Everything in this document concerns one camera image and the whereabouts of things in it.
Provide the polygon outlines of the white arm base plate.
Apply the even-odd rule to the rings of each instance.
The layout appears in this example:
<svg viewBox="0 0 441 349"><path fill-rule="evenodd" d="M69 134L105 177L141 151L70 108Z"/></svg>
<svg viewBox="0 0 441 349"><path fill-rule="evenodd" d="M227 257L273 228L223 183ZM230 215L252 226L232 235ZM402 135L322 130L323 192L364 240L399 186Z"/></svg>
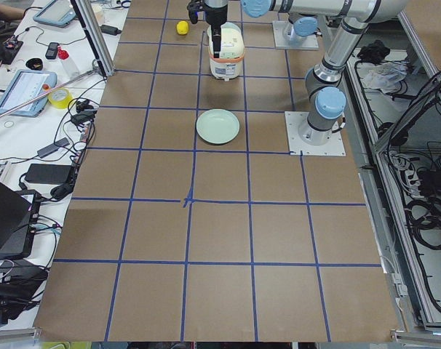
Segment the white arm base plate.
<svg viewBox="0 0 441 349"><path fill-rule="evenodd" d="M308 112L286 111L285 126L289 153L293 156L345 156L346 151L336 121L331 130L317 131L308 123Z"/></svg>

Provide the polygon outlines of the rear arm base plate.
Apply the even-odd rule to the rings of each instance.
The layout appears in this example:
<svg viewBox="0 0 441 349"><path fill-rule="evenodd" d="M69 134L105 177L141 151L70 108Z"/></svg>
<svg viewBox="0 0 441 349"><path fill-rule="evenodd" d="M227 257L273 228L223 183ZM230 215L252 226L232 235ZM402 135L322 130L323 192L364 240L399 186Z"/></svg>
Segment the rear arm base plate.
<svg viewBox="0 0 441 349"><path fill-rule="evenodd" d="M275 20L272 22L274 45L276 49L295 49L295 50L318 50L319 44L315 34L317 26L311 28L308 36L300 35L293 24L288 21Z"/></svg>

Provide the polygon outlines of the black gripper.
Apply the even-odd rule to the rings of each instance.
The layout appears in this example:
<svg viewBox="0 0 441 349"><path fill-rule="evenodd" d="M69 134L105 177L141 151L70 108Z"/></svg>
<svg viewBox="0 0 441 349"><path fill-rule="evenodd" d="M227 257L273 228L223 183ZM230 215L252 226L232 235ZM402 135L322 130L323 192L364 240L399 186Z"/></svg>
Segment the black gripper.
<svg viewBox="0 0 441 349"><path fill-rule="evenodd" d="M218 58L218 34L221 26L227 22L227 0L204 0L206 21L211 26L212 55Z"/></svg>

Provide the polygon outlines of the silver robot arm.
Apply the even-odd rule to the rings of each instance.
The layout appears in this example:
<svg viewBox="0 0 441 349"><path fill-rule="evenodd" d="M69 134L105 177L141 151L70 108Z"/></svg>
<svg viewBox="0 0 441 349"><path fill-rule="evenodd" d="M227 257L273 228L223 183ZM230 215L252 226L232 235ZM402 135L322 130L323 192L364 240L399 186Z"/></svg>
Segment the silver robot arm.
<svg viewBox="0 0 441 349"><path fill-rule="evenodd" d="M284 37L288 42L297 42L307 38L317 31L317 19L310 16L298 16L285 23ZM242 31L238 25L227 22L220 27L221 35L214 35L211 26L208 27L209 55L216 62L237 62L245 55Z"/></svg>
<svg viewBox="0 0 441 349"><path fill-rule="evenodd" d="M338 88L341 73L354 48L371 23L381 23L398 15L406 1L243 1L250 17L267 12L287 13L289 17L327 15L341 23L321 62L306 74L311 104L307 127L316 132L331 131L346 106L346 96Z"/></svg>

